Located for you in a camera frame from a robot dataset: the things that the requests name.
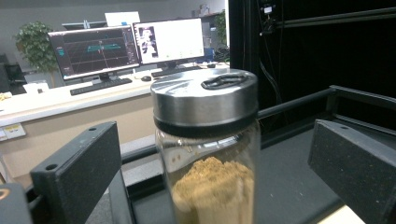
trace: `stainless steel lid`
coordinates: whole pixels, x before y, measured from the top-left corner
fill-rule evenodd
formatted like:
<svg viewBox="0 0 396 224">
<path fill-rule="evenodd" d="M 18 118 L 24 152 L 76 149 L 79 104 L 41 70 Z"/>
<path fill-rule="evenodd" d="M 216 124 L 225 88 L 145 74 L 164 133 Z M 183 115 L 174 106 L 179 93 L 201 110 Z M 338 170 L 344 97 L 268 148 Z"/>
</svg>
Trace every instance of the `stainless steel lid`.
<svg viewBox="0 0 396 224">
<path fill-rule="evenodd" d="M 241 128 L 239 123 L 246 126 L 258 110 L 256 76 L 236 69 L 201 69 L 164 77 L 151 85 L 151 95 L 157 127 L 173 134 Z"/>
</svg>

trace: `keyboard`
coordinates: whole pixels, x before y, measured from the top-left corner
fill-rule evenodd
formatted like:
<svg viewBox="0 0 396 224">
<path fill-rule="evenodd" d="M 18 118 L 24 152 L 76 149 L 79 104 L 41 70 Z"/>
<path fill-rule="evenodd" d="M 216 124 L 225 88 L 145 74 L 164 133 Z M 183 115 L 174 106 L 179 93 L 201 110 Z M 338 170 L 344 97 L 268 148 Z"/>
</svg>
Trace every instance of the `keyboard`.
<svg viewBox="0 0 396 224">
<path fill-rule="evenodd" d="M 101 83 L 95 83 L 95 84 L 93 84 L 91 86 L 87 86 L 87 87 L 73 89 L 73 90 L 70 90 L 70 94 L 71 95 L 79 95 L 82 93 L 87 93 L 90 91 L 99 91 L 102 89 L 115 87 L 115 86 L 131 83 L 131 82 L 132 82 L 132 80 L 129 78 L 118 78 L 118 79 L 109 80 L 109 81 L 105 81 L 105 82 L 101 82 Z"/>
<path fill-rule="evenodd" d="M 192 67 L 182 67 L 182 68 L 173 68 L 173 69 L 166 69 L 161 72 L 153 72 L 151 73 L 152 77 L 166 77 L 175 73 L 180 73 L 180 72 L 187 72 L 187 71 L 192 71 L 192 70 L 198 70 L 202 69 L 200 66 L 192 66 Z"/>
</svg>

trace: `powder sample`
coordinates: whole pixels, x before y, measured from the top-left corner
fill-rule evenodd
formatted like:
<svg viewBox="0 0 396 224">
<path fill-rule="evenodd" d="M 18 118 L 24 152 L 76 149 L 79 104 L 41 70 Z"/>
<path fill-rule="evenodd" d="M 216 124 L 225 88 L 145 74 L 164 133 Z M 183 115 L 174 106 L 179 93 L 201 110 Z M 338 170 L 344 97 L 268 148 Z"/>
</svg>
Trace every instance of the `powder sample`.
<svg viewBox="0 0 396 224">
<path fill-rule="evenodd" d="M 253 186 L 253 172 L 239 162 L 197 161 L 173 186 L 177 221 L 252 223 Z"/>
</svg>

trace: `glass jar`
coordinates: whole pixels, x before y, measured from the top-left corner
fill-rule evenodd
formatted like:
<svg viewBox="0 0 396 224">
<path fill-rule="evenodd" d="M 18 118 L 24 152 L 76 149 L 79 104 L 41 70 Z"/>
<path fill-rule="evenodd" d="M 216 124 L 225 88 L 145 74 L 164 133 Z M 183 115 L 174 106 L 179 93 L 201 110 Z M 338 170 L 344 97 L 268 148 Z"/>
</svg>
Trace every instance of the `glass jar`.
<svg viewBox="0 0 396 224">
<path fill-rule="evenodd" d="M 254 223 L 257 78 L 205 69 L 162 78 L 151 93 L 177 223 Z"/>
</svg>

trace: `screen display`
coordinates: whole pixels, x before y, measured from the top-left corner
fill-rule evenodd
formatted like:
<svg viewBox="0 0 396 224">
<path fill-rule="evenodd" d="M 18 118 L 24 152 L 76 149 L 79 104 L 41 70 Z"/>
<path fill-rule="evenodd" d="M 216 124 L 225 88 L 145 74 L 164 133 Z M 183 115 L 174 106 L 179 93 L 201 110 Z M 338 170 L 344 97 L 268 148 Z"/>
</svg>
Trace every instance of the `screen display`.
<svg viewBox="0 0 396 224">
<path fill-rule="evenodd" d="M 201 19 L 134 23 L 141 64 L 204 56 Z"/>
<path fill-rule="evenodd" d="M 132 26 L 49 33 L 65 80 L 139 66 Z"/>
</svg>

